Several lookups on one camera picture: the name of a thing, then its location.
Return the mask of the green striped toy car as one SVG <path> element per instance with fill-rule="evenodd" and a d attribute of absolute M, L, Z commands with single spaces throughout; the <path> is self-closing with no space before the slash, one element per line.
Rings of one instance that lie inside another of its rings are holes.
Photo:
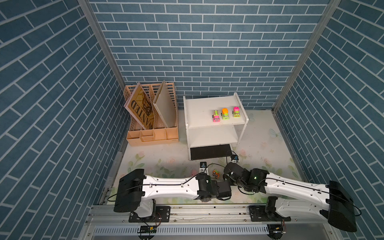
<path fill-rule="evenodd" d="M 217 110 L 215 110 L 215 111 L 213 112 L 213 122 L 214 122 L 214 123 L 218 123 L 218 122 L 220 122 L 220 121 L 221 121 L 221 119 L 220 119 L 219 112 L 218 112 Z"/>

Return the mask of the orange green toy car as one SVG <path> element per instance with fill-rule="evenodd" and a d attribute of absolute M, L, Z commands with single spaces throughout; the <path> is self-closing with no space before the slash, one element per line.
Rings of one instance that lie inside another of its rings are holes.
<path fill-rule="evenodd" d="M 229 111 L 227 108 L 222 109 L 222 118 L 223 120 L 228 120 L 229 119 Z"/>

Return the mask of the pink green toy car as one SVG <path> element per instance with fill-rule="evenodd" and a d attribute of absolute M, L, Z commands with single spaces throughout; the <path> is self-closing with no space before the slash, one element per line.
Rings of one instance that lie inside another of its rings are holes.
<path fill-rule="evenodd" d="M 239 107 L 234 107 L 233 108 L 233 117 L 234 118 L 239 118 L 241 115 L 240 115 L 240 108 Z"/>

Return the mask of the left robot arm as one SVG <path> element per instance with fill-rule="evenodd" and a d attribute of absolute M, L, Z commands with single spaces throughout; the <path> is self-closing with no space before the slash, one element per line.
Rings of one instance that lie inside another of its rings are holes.
<path fill-rule="evenodd" d="M 134 212 L 139 218 L 148 218 L 154 215 L 159 198 L 184 198 L 206 203 L 212 199 L 226 201 L 231 196 L 230 182 L 218 182 L 204 172 L 188 179 L 166 179 L 148 176 L 143 169 L 136 169 L 120 178 L 114 194 L 114 212 Z"/>

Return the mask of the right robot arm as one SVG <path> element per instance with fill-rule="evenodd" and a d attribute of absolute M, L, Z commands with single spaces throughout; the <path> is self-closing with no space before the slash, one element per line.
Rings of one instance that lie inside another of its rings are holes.
<path fill-rule="evenodd" d="M 339 230 L 357 232 L 354 200 L 339 182 L 305 183 L 263 169 L 249 171 L 236 163 L 228 163 L 223 176 L 246 192 L 267 194 L 268 202 L 274 204 L 275 216 L 313 217 Z"/>

